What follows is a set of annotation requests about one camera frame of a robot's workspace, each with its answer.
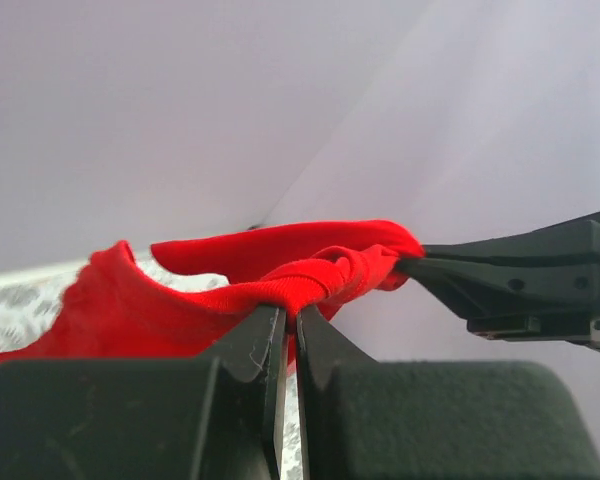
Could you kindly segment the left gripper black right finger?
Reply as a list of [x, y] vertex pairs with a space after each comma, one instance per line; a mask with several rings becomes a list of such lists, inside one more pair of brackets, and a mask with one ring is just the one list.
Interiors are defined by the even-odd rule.
[[296, 320], [308, 479], [600, 479], [566, 385], [524, 361], [380, 362]]

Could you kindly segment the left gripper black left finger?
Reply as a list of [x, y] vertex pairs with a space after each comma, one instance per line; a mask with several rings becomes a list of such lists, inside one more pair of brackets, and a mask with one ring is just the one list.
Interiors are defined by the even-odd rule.
[[286, 315], [191, 358], [0, 365], [0, 479], [277, 479]]

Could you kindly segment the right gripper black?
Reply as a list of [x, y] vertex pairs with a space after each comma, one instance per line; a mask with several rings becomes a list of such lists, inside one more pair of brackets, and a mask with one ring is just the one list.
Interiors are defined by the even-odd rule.
[[471, 334], [566, 341], [600, 353], [600, 265], [588, 264], [600, 263], [600, 211], [523, 234], [424, 250], [428, 258], [403, 259], [399, 269], [463, 319]]

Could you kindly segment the red t-shirt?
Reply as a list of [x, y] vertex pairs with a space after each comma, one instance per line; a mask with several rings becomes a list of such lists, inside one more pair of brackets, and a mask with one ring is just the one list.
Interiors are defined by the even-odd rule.
[[38, 358], [186, 357], [201, 353], [260, 305], [295, 317], [314, 305], [332, 318], [346, 303], [406, 281], [401, 258], [425, 251], [385, 220], [310, 222], [154, 244], [173, 274], [216, 273], [227, 284], [181, 292], [159, 284], [121, 241], [92, 254], [63, 293], [50, 330], [0, 363]]

